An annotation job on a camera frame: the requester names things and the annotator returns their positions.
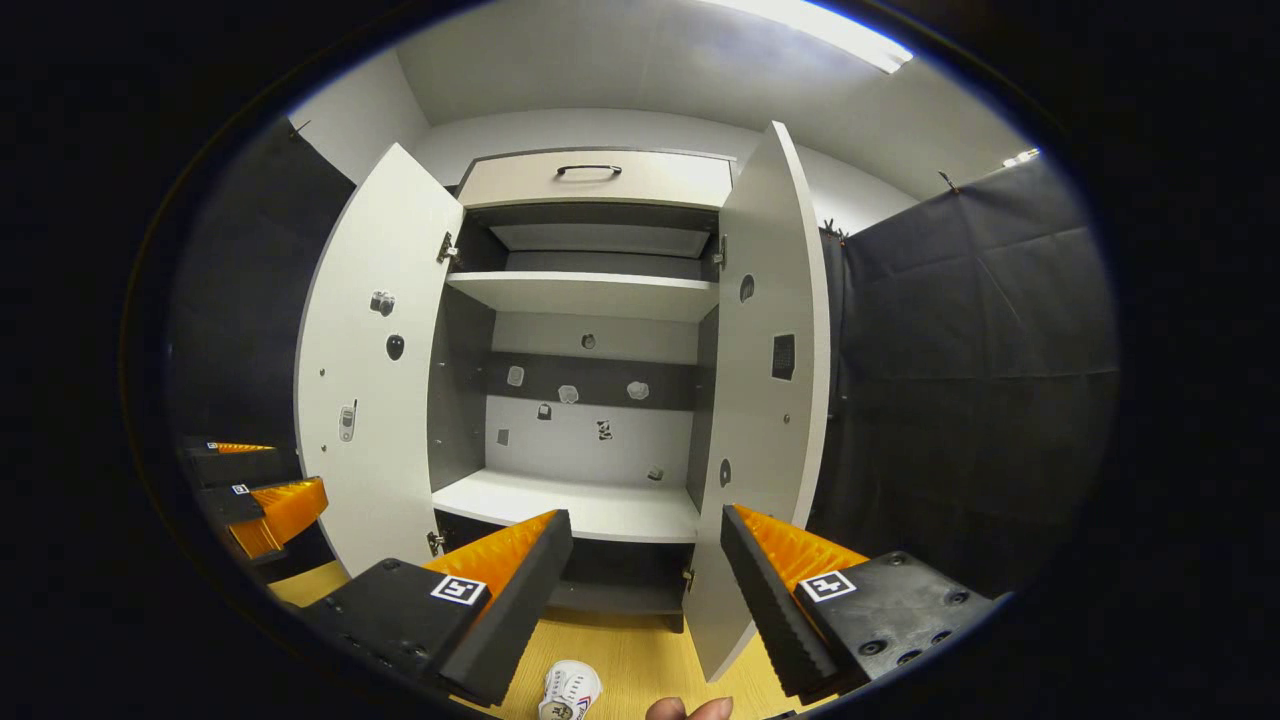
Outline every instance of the white shelf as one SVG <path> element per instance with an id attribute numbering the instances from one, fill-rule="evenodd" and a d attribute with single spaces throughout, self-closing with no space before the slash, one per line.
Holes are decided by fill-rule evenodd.
<path id="1" fill-rule="evenodd" d="M 451 286 L 499 313 L 605 315 L 696 323 L 719 304 L 707 281 L 613 273 L 452 273 Z"/>
<path id="2" fill-rule="evenodd" d="M 582 539 L 691 543 L 698 537 L 698 509 L 682 487 L 591 486 L 485 469 L 431 493 L 431 503 L 498 525 L 564 509 L 573 537 Z"/>

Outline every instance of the open cabinet door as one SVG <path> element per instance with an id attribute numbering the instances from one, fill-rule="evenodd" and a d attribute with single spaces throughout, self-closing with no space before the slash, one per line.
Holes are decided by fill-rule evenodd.
<path id="1" fill-rule="evenodd" d="M 431 559 L 426 386 L 449 265 L 436 256 L 462 213 L 392 145 L 347 201 L 311 279 L 294 423 L 302 470 L 324 478 L 329 496 L 320 527 L 351 577 L 385 557 Z M 371 307 L 375 292 L 394 299 L 389 313 Z"/>
<path id="2" fill-rule="evenodd" d="M 809 183 L 772 123 L 719 214 L 719 346 L 710 455 L 685 619 L 707 682 L 755 625 L 721 550 L 722 507 L 745 505 L 803 528 L 827 424 L 831 325 Z"/>

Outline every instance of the ceiling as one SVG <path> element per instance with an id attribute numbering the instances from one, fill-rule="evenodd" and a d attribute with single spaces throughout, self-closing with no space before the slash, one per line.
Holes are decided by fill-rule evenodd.
<path id="1" fill-rule="evenodd" d="M 884 74 L 809 35 L 698 0 L 502 0 L 398 47 L 433 126 L 520 110 L 691 115 L 792 138 L 916 199 L 1032 146 L 922 58 Z"/>

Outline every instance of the yellow floor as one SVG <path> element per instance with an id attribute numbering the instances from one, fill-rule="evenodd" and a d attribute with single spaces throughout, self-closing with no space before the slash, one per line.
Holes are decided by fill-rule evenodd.
<path id="1" fill-rule="evenodd" d="M 282 600 L 310 605 L 347 582 L 338 562 L 269 585 Z M 718 683 L 703 682 L 689 630 L 672 633 L 659 618 L 625 618 L 548 610 L 525 648 L 500 707 L 481 708 L 498 717 L 532 720 L 543 697 L 543 676 L 557 660 L 581 660 L 604 683 L 591 706 L 591 720 L 636 720 L 655 700 L 678 696 L 694 710 L 703 702 L 733 697 L 735 717 L 771 717 L 800 711 L 782 694 L 756 635 Z"/>

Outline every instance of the shoe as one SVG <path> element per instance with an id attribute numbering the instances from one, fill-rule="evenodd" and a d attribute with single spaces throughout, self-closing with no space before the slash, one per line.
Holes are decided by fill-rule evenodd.
<path id="1" fill-rule="evenodd" d="M 600 700 L 604 685 L 591 666 L 576 660 L 561 660 L 547 671 L 539 720 L 582 720 L 591 703 Z"/>

